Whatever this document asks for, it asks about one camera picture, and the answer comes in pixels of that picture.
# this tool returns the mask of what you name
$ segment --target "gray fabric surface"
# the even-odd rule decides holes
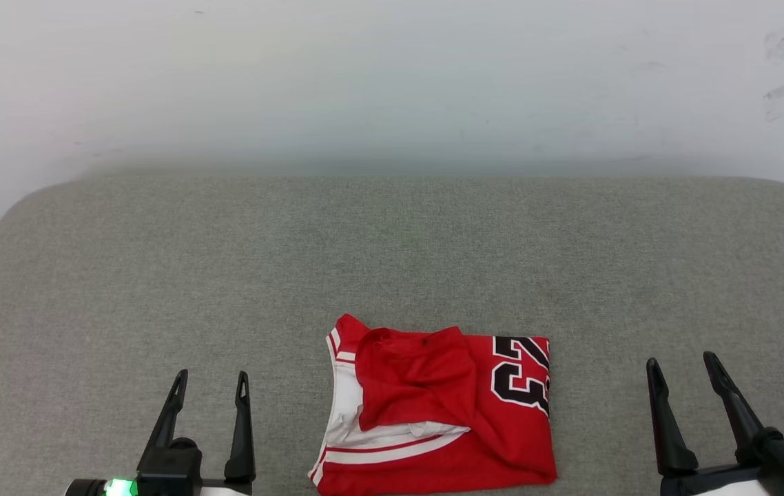
[[[313,494],[323,337],[370,326],[545,335],[559,481],[655,494],[644,364],[689,446],[733,458],[701,352],[784,431],[784,185],[751,179],[118,178],[0,224],[0,494],[131,476],[175,372],[178,434],[220,477],[251,376],[258,495]]]

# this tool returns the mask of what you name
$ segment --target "teal light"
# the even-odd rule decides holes
[[[105,496],[138,496],[134,480],[115,478],[105,487]]]

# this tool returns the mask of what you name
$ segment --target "glowing green led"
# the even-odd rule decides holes
[[[134,480],[115,478],[105,487],[105,496],[138,496]]]

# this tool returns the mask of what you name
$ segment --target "red jersey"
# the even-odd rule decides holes
[[[548,340],[370,330],[327,338],[334,401],[310,478],[322,496],[549,484]]]

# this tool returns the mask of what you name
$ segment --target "red fabric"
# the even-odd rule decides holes
[[[328,462],[319,484],[323,496],[457,492],[556,480],[547,413],[503,401],[493,392],[493,374],[503,363],[521,367],[520,376],[511,379],[514,389],[527,389],[529,380],[547,386],[546,367],[523,349],[520,358],[503,357],[494,354],[493,336],[462,335],[458,327],[437,333],[370,330],[351,315],[341,317],[336,329],[340,349],[355,352],[355,373],[364,389],[358,418],[362,431],[423,421],[471,430],[443,448],[410,458]],[[547,358],[547,339],[531,340]]]

